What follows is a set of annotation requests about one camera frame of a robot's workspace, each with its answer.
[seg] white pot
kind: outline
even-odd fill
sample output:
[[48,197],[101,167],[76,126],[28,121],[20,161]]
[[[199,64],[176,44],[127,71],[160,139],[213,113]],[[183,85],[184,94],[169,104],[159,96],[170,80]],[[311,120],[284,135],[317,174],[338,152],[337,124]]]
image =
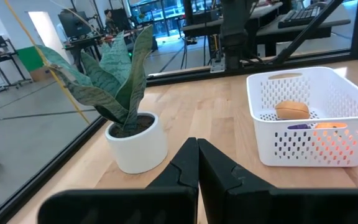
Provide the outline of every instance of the white pot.
[[156,114],[141,112],[154,118],[154,123],[144,132],[127,138],[115,138],[109,133],[114,123],[105,132],[118,167],[128,174],[139,174],[158,166],[168,154],[167,138]]

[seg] potted plant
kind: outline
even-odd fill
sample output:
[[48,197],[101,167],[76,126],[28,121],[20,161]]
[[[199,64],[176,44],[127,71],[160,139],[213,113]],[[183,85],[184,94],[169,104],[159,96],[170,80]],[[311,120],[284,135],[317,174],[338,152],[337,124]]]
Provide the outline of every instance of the potted plant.
[[[82,52],[86,75],[75,70],[58,53],[44,46],[39,49],[52,64],[73,97],[96,110],[113,123],[105,131],[119,168],[129,174],[148,171],[167,156],[167,139],[156,114],[139,112],[146,88],[144,58],[152,46],[152,26],[137,37],[132,62],[123,32],[112,47],[102,45],[103,57],[98,63]],[[68,76],[75,77],[76,82]]]

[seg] purple object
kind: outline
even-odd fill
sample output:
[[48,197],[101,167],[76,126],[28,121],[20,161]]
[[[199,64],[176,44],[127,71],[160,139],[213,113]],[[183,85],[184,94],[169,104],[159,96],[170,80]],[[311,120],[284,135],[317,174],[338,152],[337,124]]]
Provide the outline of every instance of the purple object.
[[307,124],[297,124],[297,125],[289,126],[288,128],[291,129],[291,130],[295,130],[295,129],[310,129],[310,127]]

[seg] gray floor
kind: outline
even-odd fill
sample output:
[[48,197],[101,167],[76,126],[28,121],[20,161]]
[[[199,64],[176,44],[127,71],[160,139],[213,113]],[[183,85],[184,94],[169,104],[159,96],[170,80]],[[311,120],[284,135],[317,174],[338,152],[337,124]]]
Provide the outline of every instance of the gray floor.
[[[357,5],[349,8],[351,13]],[[351,46],[352,24],[336,27],[330,38],[308,40],[298,54],[346,49]],[[289,43],[277,45],[281,51]],[[171,38],[159,42],[159,49],[144,63],[147,74],[179,70],[183,41]],[[205,63],[209,60],[207,48]],[[203,38],[188,47],[187,68],[200,67],[203,60]],[[87,106],[89,120],[98,114]],[[87,124],[53,80],[33,83],[0,93],[0,203],[29,180],[53,156],[58,154]]]

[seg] plant leaf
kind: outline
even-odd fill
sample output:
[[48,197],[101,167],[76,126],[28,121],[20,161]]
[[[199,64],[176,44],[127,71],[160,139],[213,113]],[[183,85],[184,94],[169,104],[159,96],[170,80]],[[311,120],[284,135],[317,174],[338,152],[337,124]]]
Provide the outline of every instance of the plant leaf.
[[87,53],[81,52],[81,58],[92,85],[115,96],[122,85],[117,78],[103,70],[99,63]]
[[153,26],[146,27],[136,38],[131,73],[116,95],[117,101],[125,102],[125,104],[122,103],[122,106],[129,111],[124,129],[136,127],[137,110],[140,101],[144,97],[146,88],[146,75],[143,68],[143,61],[152,48],[152,39]]
[[100,67],[113,74],[120,83],[124,83],[131,70],[131,59],[128,55],[128,48],[124,40],[124,32],[120,32],[109,52],[103,53]]
[[60,67],[65,68],[75,77],[75,79],[80,85],[92,85],[89,77],[73,68],[59,53],[43,45],[37,45],[37,47],[45,55],[45,58],[49,61],[49,63],[56,64]]
[[64,68],[51,68],[59,75],[74,98],[86,106],[95,106],[102,116],[122,126],[128,115],[128,110],[123,108],[114,97],[106,91],[94,86],[81,86],[67,78]]
[[109,44],[103,42],[102,43],[102,54],[103,55],[108,54],[110,52],[110,50],[111,50],[111,47],[109,46]]

